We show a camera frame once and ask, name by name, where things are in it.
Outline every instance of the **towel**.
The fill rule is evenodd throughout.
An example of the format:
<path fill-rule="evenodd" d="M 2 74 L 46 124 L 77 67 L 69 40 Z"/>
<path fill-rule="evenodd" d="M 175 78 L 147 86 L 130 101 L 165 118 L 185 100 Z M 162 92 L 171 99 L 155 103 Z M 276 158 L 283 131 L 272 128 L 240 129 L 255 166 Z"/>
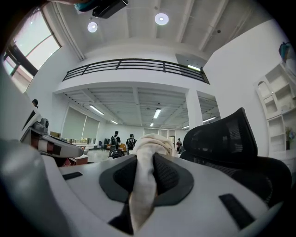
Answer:
<path fill-rule="evenodd" d="M 134 233 L 136 233 L 153 211 L 156 182 L 153 176 L 154 153 L 177 156 L 172 142 L 157 134 L 141 137 L 130 152 L 137 155 L 137 168 L 133 192 L 129 199 L 129 211 Z"/>

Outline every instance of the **pillar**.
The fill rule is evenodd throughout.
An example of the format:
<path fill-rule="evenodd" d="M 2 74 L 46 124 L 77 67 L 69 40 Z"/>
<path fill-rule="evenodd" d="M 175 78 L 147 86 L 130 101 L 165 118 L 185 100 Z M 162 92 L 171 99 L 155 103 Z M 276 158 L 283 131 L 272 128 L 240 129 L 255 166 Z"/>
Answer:
<path fill-rule="evenodd" d="M 202 110 L 200 108 L 197 91 L 189 89 L 186 93 L 186 103 L 189 118 L 189 128 L 203 125 Z"/>

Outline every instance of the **railing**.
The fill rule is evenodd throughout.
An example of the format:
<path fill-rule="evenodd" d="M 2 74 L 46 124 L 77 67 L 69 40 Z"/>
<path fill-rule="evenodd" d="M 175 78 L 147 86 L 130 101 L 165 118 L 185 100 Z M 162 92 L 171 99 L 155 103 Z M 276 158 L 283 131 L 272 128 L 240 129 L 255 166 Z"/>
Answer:
<path fill-rule="evenodd" d="M 154 59 L 142 59 L 142 58 L 124 58 L 124 59 L 113 59 L 101 62 L 94 62 L 67 72 L 64 80 L 89 74 L 93 72 L 101 72 L 108 70 L 120 70 L 120 69 L 141 69 L 141 70 L 153 70 L 164 73 L 174 73 L 182 76 L 187 76 L 195 80 L 199 80 L 209 84 L 203 70 L 197 71 L 190 69 L 184 65 L 154 60 Z"/>

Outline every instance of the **white bookshelf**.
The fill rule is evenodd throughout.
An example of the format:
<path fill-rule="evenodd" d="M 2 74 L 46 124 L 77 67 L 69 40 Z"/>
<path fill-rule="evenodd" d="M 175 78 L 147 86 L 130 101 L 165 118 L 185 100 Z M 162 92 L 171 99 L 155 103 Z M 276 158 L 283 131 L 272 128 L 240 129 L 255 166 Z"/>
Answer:
<path fill-rule="evenodd" d="M 258 80 L 255 90 L 260 98 L 269 134 L 269 157 L 282 160 L 296 171 L 296 139 L 286 147 L 285 128 L 296 131 L 296 100 L 292 99 L 289 76 L 282 64 Z"/>

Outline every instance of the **white ceiling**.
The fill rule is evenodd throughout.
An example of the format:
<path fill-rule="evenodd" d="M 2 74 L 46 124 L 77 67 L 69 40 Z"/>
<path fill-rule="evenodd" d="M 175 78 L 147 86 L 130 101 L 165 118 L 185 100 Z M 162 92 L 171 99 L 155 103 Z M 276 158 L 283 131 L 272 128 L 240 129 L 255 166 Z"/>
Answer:
<path fill-rule="evenodd" d="M 109 19 L 78 14 L 71 5 L 60 5 L 69 31 L 82 53 L 103 43 L 125 38 L 159 38 L 189 44 L 211 55 L 224 44 L 271 17 L 251 0 L 129 0 L 127 7 Z M 166 25 L 154 17 L 169 16 Z M 95 33 L 89 22 L 98 23 Z"/>
<path fill-rule="evenodd" d="M 155 128 L 181 128 L 189 124 L 188 111 L 184 93 L 132 87 L 101 87 L 65 93 L 89 111 L 97 114 L 89 105 L 94 105 L 105 115 L 108 122 L 133 126 L 150 126 Z M 215 98 L 199 97 L 203 119 L 219 117 Z M 153 119 L 157 108 L 161 109 L 158 118 Z"/>

